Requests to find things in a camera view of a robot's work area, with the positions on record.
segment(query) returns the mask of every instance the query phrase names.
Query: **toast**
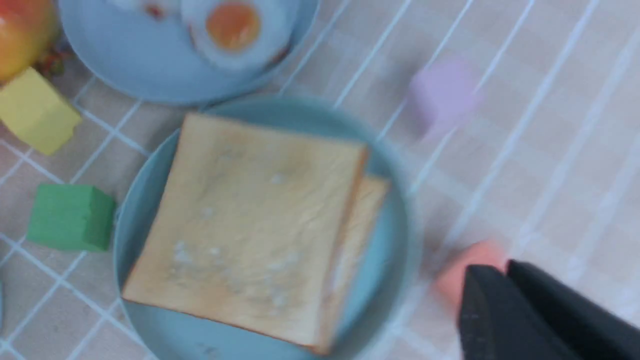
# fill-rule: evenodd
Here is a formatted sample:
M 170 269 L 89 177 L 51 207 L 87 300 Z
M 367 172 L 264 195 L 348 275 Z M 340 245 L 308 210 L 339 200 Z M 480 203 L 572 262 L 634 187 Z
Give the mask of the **toast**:
M 125 300 L 313 347 L 364 144 L 187 115 Z
M 310 348 L 316 354 L 327 355 L 331 352 L 351 283 L 360 268 L 360 259 L 367 248 L 388 189 L 389 183 L 384 179 L 367 176 L 362 180 L 346 227 L 346 235 L 337 249 L 333 274 L 325 291 L 319 337 L 316 346 Z

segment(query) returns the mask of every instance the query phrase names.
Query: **black tongs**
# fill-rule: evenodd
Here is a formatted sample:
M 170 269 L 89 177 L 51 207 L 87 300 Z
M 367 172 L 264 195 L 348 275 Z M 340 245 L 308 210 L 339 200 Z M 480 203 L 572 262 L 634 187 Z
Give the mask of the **black tongs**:
M 640 331 L 532 264 L 470 265 L 458 328 L 465 360 L 636 360 Z

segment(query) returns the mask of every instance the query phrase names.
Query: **toy block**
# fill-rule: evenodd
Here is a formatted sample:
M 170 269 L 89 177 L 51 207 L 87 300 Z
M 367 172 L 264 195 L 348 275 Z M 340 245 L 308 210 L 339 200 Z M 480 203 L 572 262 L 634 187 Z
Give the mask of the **toy block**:
M 82 117 L 36 70 L 29 68 L 0 88 L 0 120 L 45 155 L 64 145 Z
M 407 103 L 426 138 L 440 138 L 463 125 L 477 106 L 474 74 L 461 60 L 424 67 L 409 85 Z
M 458 254 L 437 276 L 435 288 L 447 307 L 456 314 L 460 310 L 469 265 L 491 265 L 506 273 L 507 255 L 491 240 L 477 242 Z
M 58 250 L 106 251 L 115 207 L 93 186 L 41 184 L 27 239 Z

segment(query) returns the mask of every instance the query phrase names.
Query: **blue plate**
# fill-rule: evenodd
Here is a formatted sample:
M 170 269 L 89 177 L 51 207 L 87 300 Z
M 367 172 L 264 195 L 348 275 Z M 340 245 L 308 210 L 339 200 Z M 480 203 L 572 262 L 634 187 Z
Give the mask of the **blue plate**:
M 84 64 L 105 83 L 133 97 L 170 104 L 219 101 L 267 83 L 298 50 L 319 0 L 300 1 L 286 59 L 259 74 L 230 74 L 211 66 L 191 46 L 178 17 L 155 21 L 106 0 L 60 0 L 65 34 Z
M 364 353 L 402 301 L 420 263 L 422 237 L 412 216 L 413 207 L 405 197 L 407 187 L 397 158 L 353 119 L 316 101 L 251 97 L 209 112 L 260 126 L 370 145 L 367 172 L 386 177 L 392 187 L 347 301 L 338 345 L 328 358 L 353 359 Z M 179 130 L 149 158 L 122 206 L 114 240 L 120 291 L 156 216 L 178 135 Z M 124 308 L 141 339 L 160 360 L 316 359 L 300 347 L 222 323 L 130 302 L 124 302 Z

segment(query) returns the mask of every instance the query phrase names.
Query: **yellow block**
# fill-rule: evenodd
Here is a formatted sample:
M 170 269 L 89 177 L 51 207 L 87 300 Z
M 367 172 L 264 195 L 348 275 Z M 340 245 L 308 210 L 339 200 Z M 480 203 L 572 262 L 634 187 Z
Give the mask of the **yellow block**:
M 0 120 L 45 155 L 64 145 L 82 117 L 36 70 L 29 68 L 0 89 Z

